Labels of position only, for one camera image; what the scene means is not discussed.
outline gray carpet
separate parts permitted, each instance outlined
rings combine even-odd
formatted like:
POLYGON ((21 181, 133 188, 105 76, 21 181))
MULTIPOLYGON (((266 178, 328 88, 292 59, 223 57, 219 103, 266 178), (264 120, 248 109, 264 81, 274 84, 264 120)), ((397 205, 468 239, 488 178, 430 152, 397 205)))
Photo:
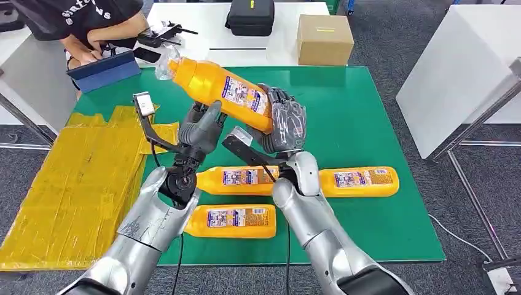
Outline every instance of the gray carpet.
MULTIPOLYGON (((428 211, 462 238, 498 256, 449 160, 421 160, 394 100, 400 86, 444 17, 449 0, 357 0, 350 25, 356 41, 350 65, 369 67, 391 123, 428 211)), ((0 138, 6 129, 0 129, 0 138)), ((20 132, 24 138, 26 132, 20 132)), ((521 137, 518 127, 485 127, 476 135, 486 139, 521 137)), ((461 147, 456 156, 467 172, 509 254, 520 254, 521 177, 519 149, 461 147)), ((0 150, 0 238, 12 222, 44 153, 0 150)), ((484 257, 435 226, 447 261, 435 264, 388 264, 417 294, 491 294, 480 264, 484 257)), ((156 269, 147 294, 168 294, 175 267, 156 269)), ((80 272, 38 272, 19 280, 1 280, 0 294, 50 294, 73 281, 80 272)), ((511 269, 521 281, 521 270, 511 269)), ((319 294, 309 266, 291 267, 293 294, 319 294)), ((283 294, 282 267, 183 267, 177 294, 283 294)))

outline white table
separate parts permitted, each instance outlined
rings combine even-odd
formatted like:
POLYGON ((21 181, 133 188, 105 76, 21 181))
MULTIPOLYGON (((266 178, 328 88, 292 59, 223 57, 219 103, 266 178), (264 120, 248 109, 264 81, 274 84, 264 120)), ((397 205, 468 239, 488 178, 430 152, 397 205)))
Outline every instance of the white table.
MULTIPOLYGON (((521 57, 521 6, 456 5, 434 33, 396 100, 423 159, 512 87, 521 57)), ((521 95, 487 120, 521 123, 521 95)))
MULTIPOLYGON (((0 33, 0 69, 0 95, 57 134, 76 103, 63 46, 35 40, 27 27, 0 33)), ((20 123, 0 106, 0 124, 20 123)))
MULTIPOLYGON (((234 36, 224 27, 230 3, 155 3, 148 16, 151 26, 161 21, 180 23, 196 31, 176 38, 179 53, 222 66, 297 66, 296 37, 301 14, 329 15, 325 2, 275 3, 273 31, 267 37, 234 36)), ((141 44, 136 46, 152 49, 141 44)), ((141 67, 154 66, 136 59, 141 67)))

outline cable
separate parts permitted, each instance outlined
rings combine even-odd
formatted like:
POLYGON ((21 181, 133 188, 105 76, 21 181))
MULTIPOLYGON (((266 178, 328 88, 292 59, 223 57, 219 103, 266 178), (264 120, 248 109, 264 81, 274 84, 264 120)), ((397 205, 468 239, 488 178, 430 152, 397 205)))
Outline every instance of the cable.
POLYGON ((154 146, 154 143, 153 143, 153 142, 150 142, 150 148, 151 148, 151 150, 152 150, 152 155, 154 156, 155 164, 156 164, 158 167, 161 167, 161 164, 159 164, 159 160, 157 159, 157 154, 155 153, 155 146, 154 146))
POLYGON ((463 242, 463 243, 465 243, 465 244, 467 244, 467 245, 473 247, 473 248, 476 249, 477 251, 480 251, 481 254, 483 254, 483 255, 488 259, 489 262, 492 262, 492 259, 490 259, 490 256, 487 255, 485 252, 483 252, 483 250, 481 250, 480 248, 478 248, 478 247, 474 246, 473 244, 467 242, 466 240, 463 240, 462 238, 458 237, 458 236, 455 235, 453 232, 451 232, 450 230, 448 230, 447 228, 445 228, 445 227, 441 224, 441 222, 439 222, 439 220, 436 219, 436 217, 434 217, 434 216, 432 216, 432 215, 430 215, 430 214, 429 214, 429 217, 432 218, 434 221, 436 221, 436 222, 438 223, 438 225, 440 225, 440 227, 441 227, 444 231, 446 231, 447 233, 449 233, 449 235, 451 235, 451 236, 457 238, 459 241, 461 241, 461 242, 463 242))
MULTIPOLYGON (((268 174, 268 176, 272 179, 273 183, 275 183, 276 179, 273 177, 272 172, 266 167, 266 165, 263 165, 262 168, 264 168, 264 171, 268 174)), ((289 295, 289 255, 290 255, 290 247, 289 247, 289 223, 286 221, 286 225, 288 226, 288 255, 286 257, 286 295, 289 295)))
POLYGON ((184 246, 184 234, 181 234, 181 247, 179 248, 179 262, 178 262, 178 269, 176 270, 176 276, 174 279, 174 288, 172 288, 172 295, 176 292, 176 287, 178 285, 178 278, 179 278, 179 270, 181 269, 181 260, 182 260, 182 249, 184 246))

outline table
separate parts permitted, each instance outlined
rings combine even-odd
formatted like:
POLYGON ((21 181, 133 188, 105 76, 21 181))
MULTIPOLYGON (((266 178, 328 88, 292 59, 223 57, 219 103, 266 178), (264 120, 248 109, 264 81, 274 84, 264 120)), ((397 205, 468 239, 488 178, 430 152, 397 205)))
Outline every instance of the table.
MULTIPOLYGON (((484 123, 521 122, 521 36, 505 33, 521 26, 520 14, 519 6, 451 6, 396 96, 421 156, 436 162, 447 155, 458 173, 501 258, 484 264, 490 277, 494 268, 519 265, 521 255, 509 257, 505 251, 453 150, 521 147, 515 141, 465 140, 484 123), (438 149, 461 124, 469 125, 438 149)), ((504 276, 501 292, 492 280, 498 294, 511 282, 508 273, 504 276)))
MULTIPOLYGON (((0 33, 0 49, 0 95, 33 125, 46 125, 57 134, 76 103, 76 90, 65 74, 63 46, 37 41, 25 27, 0 33)), ((21 124, 6 114, 2 109, 0 124, 21 124)))
MULTIPOLYGON (((199 34, 181 33, 179 53, 194 60, 223 66, 296 66, 296 37, 301 14, 329 15, 325 2, 277 2, 273 31, 267 37, 235 36, 224 27, 231 3, 155 3, 147 18, 151 26, 161 21, 180 23, 199 34)), ((136 46, 163 53, 141 44, 136 46)), ((139 66, 154 64, 136 59, 139 66)))
MULTIPOLYGON (((509 29, 521 27, 519 15, 516 5, 450 7, 396 95, 423 159, 517 82, 509 66, 521 56, 521 35, 509 29)), ((519 124, 519 109, 521 95, 486 123, 519 124)))
MULTIPOLYGON (((377 261, 441 261, 441 245, 427 216, 420 193, 387 118, 378 92, 365 67, 256 67, 229 68, 251 82, 287 89, 308 111, 305 149, 320 168, 388 165, 400 177, 399 192, 387 198, 329 199, 353 240, 377 261), (342 127, 344 132, 336 133, 342 127)), ((101 113, 109 119, 115 105, 131 105, 132 93, 149 91, 160 108, 156 123, 181 120, 192 104, 183 90, 170 81, 158 81, 152 69, 141 75, 95 90, 81 97, 74 111, 101 113)), ((223 134, 241 125, 229 117, 223 134)), ((161 154, 169 165, 173 155, 161 154)), ((219 145, 200 168, 244 165, 219 145)), ((144 178, 155 168, 148 157, 144 178)), ((199 204, 272 203, 269 197, 213 196, 203 193, 199 204)), ((277 235, 271 239, 196 238, 185 235, 184 264, 237 265, 286 262, 286 221, 278 211, 277 235)), ((160 264, 177 264, 178 240, 163 254, 160 264)), ((304 251, 291 235, 291 262, 307 263, 304 251)))

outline green mat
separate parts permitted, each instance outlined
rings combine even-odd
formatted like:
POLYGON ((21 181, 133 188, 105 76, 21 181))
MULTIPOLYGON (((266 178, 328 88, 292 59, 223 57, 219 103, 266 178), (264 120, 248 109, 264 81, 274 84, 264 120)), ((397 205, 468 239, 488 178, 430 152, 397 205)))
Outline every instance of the green mat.
MULTIPOLYGON (((251 82, 286 89, 307 108, 305 149, 320 169, 391 166, 400 178, 400 190, 392 197, 329 199, 336 216, 351 238, 377 261, 441 261, 441 245, 427 216, 420 193, 410 174, 394 130, 365 67, 258 67, 229 68, 251 82)), ((75 112, 102 113, 109 119, 115 105, 132 105, 132 94, 148 91, 160 108, 156 123, 181 121, 192 104, 171 81, 158 81, 151 69, 109 87, 87 93, 75 112)), ((229 117, 223 134, 235 125, 229 117)), ((172 154, 159 155, 171 165, 172 154)), ((244 165, 219 145, 200 168, 244 165)), ((155 168, 148 157, 144 178, 155 168)), ((273 203, 270 197, 213 196, 203 193, 199 205, 273 203)), ((280 211, 277 235, 263 240, 196 238, 185 234, 183 264, 281 264, 286 262, 288 230, 280 211)), ((177 264, 179 240, 172 243, 159 264, 177 264)), ((308 263, 305 252, 291 234, 291 262, 308 263)))

